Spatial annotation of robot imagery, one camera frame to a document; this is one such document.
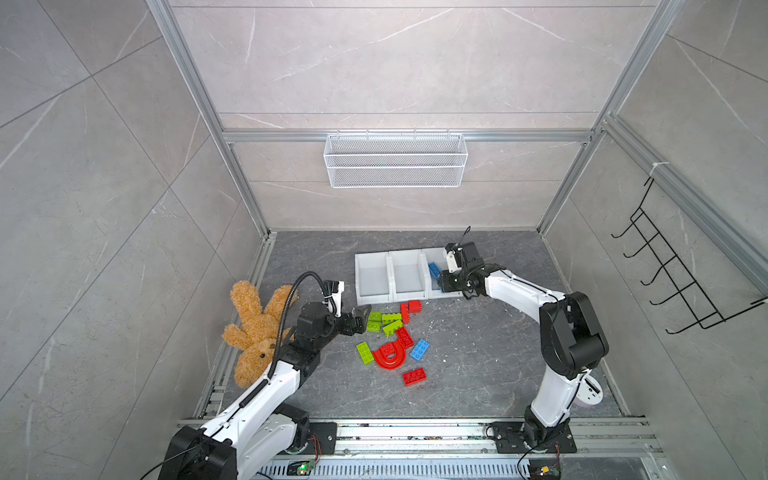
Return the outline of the blue lego brick studs up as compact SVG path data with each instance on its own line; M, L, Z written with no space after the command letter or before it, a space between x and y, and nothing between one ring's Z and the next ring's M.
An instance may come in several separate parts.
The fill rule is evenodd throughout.
M418 342L415 344L413 349L410 352L410 357L414 359L415 361L421 361L426 354L427 350L429 349L430 344L424 340L419 339Z

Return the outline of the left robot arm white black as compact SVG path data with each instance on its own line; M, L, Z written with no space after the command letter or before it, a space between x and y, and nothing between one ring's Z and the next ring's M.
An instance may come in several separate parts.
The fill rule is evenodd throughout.
M332 313L306 303L278 361L218 416L195 429L182 427L160 465L160 479L250 479L275 455L302 449L310 435L308 413L286 403L320 362L320 352L338 335L367 329L370 305Z

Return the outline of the blue lego brick underside up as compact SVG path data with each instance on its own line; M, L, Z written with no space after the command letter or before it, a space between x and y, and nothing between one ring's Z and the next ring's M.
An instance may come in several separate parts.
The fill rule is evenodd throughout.
M440 276L441 276L441 269L440 269L440 267L435 262L430 262L428 264L428 268L429 268L429 272L430 272L431 278L435 282L438 282L439 279L440 279Z

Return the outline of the red lego brick front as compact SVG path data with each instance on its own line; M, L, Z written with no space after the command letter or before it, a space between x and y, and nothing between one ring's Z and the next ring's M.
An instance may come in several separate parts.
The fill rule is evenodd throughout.
M406 387L414 386L427 380L427 374L423 368L417 368L402 374Z

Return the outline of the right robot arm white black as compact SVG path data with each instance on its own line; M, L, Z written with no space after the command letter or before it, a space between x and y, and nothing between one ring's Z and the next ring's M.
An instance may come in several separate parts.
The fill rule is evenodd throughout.
M444 248L447 268L437 280L446 293L469 300L486 296L524 313L539 325L545 373L534 400L526 407L521 436L528 449L544 451L568 433L571 407L599 404L603 390L592 375L609 352L609 343L589 297L546 289L487 263L472 242Z

